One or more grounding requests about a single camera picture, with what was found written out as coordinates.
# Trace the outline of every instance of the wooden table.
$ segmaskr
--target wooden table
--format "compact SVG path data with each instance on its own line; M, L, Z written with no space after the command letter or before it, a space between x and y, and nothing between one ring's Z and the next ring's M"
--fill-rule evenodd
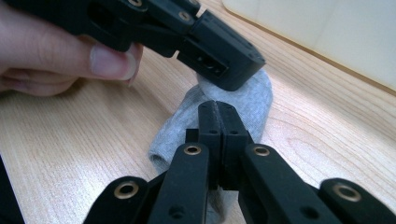
M262 138L307 183L343 177L396 212L396 97L203 0L267 60L274 103ZM27 223L81 223L112 180L156 172L155 133L196 84L176 59L145 51L131 88L81 80L65 94L0 95L0 153ZM243 223L235 203L227 223Z

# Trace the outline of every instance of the fingernail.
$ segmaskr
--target fingernail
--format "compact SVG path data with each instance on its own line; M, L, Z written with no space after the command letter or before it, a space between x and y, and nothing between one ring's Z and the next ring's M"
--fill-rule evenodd
M95 45L91 50L91 70L99 77L127 80L134 75L136 61L132 54Z

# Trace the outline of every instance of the screw hole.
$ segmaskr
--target screw hole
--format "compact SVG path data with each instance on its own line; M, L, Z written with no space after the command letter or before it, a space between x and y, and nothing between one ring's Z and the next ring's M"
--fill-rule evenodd
M134 181L125 181L120 183L114 190L114 196L118 199L129 199L136 195L139 186Z
M344 184L336 184L334 185L334 187L332 187L332 190L340 198L345 199L347 201L356 203L361 200L361 195L350 186Z
M183 20L183 21L189 21L190 20L190 15L189 13L185 11L181 11L178 13L178 16Z
M174 205L169 209L169 216L173 219L181 219L185 215L184 207L179 205Z
M128 2L134 7L141 7L143 5L142 0L128 0Z
M253 150L258 156L268 156L270 154L270 150L265 147L255 147Z
M196 0L190 0L190 3L192 3L193 5L198 5L198 2Z
M194 156L201 153L200 147L186 147L184 148L184 153Z
M315 208L305 206L305 207L302 207L300 209L300 211L301 211L301 213L303 213L303 215L306 218L309 218L309 219L318 219L319 218L319 213L317 210L315 210Z
M198 57L197 61L200 62L205 68L209 70L214 69L216 67L215 63L210 58L200 56Z

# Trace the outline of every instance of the metal screw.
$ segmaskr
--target metal screw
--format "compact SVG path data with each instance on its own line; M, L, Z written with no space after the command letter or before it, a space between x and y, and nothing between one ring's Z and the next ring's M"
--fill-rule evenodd
M128 0L134 7L141 7L143 5L142 0Z

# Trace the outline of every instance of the hand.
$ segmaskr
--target hand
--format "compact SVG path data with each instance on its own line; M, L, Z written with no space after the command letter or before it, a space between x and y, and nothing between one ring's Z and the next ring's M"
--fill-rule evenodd
M143 47L117 52L9 7L0 0L0 92L51 96L79 77L134 78Z

